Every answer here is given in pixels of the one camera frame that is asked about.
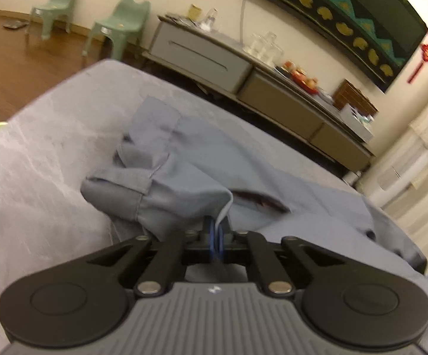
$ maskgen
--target baseboard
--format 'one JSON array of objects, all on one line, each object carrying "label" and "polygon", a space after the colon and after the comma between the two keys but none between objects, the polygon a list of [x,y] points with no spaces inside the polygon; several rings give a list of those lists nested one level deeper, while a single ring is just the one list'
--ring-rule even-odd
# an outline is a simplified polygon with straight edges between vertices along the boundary
[{"label": "baseboard", "polygon": [[[4,10],[0,10],[0,16],[12,18],[12,19],[16,19],[16,20],[29,20],[30,19],[30,14],[28,14],[28,13],[12,12],[12,11],[4,11]],[[41,23],[42,20],[40,17],[35,17],[35,22]],[[54,22],[54,25],[58,28],[62,28],[62,29],[66,28],[66,23],[64,21],[61,21],[61,20],[56,20]],[[71,32],[80,34],[84,37],[87,37],[89,35],[90,31],[91,30],[89,28],[86,28],[86,27],[83,27],[83,26],[80,26],[77,24],[71,25]],[[102,42],[102,41],[104,41],[105,37],[102,34],[97,34],[94,36],[94,39]]]}]

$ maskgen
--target drawer handle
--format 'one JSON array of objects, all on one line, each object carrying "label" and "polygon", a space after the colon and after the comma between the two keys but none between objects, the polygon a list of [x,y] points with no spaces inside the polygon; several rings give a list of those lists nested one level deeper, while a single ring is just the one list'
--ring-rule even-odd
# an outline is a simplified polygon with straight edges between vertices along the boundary
[{"label": "drawer handle", "polygon": [[197,55],[199,55],[199,56],[201,56],[201,57],[204,57],[205,59],[208,59],[209,61],[212,61],[213,63],[215,63],[215,64],[217,64],[217,65],[221,66],[221,67],[222,67],[222,68],[224,68],[225,70],[228,70],[228,69],[227,69],[227,67],[226,67],[225,65],[222,65],[221,63],[218,63],[216,60],[212,60],[212,59],[208,58],[207,56],[204,56],[202,53],[199,53],[199,52],[193,51],[192,49],[189,49],[188,47],[185,47],[184,45],[178,44],[177,42],[174,42],[174,41],[172,41],[172,40],[169,40],[169,41],[168,41],[168,44],[169,44],[169,45],[177,45],[178,47],[181,47],[181,48],[183,48],[183,49],[186,49],[187,51],[190,51],[190,52],[195,53],[195,54],[197,54]]}]

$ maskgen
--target cable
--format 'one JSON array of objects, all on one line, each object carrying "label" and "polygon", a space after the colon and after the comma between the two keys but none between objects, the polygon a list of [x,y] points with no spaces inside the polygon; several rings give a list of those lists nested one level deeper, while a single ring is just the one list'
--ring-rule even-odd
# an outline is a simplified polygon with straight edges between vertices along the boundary
[{"label": "cable", "polygon": [[240,43],[242,44],[242,47],[244,45],[243,42],[243,19],[245,15],[245,3],[246,0],[242,0],[242,7],[240,9]]}]

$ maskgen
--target beige wall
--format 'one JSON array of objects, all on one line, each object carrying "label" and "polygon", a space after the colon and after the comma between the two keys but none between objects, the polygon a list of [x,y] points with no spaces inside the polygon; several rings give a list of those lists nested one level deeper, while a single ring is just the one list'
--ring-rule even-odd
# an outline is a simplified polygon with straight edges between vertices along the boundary
[{"label": "beige wall", "polygon": [[[0,9],[28,12],[32,4],[44,1],[0,0]],[[90,27],[94,19],[110,14],[117,1],[78,0],[75,22]],[[147,25],[144,45],[149,44],[156,28],[158,21],[156,14],[163,14],[166,11],[184,13],[191,3],[204,11],[215,7],[219,11],[218,28],[235,39],[239,38],[242,0],[150,1],[152,14]],[[409,1],[428,24],[428,0]],[[411,59],[387,94],[383,94],[348,58],[316,32],[265,0],[248,0],[245,11],[245,39],[253,32],[265,33],[268,30],[277,34],[277,42],[285,50],[285,55],[301,65],[309,74],[316,75],[319,84],[327,91],[333,92],[342,79],[347,78],[368,96],[379,109],[379,115],[373,126],[375,137],[369,144],[377,155],[383,153],[393,143],[428,102],[428,65],[412,85],[406,83],[419,62],[420,52]]]}]

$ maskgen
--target white logo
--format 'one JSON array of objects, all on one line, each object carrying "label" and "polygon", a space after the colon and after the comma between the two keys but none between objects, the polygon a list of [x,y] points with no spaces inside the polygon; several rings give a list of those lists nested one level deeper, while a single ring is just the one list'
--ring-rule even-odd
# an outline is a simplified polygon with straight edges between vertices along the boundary
[{"label": "white logo", "polygon": [[207,289],[210,293],[213,293],[214,295],[222,291],[222,288],[220,288],[218,285],[215,285],[213,287],[209,287]]}]

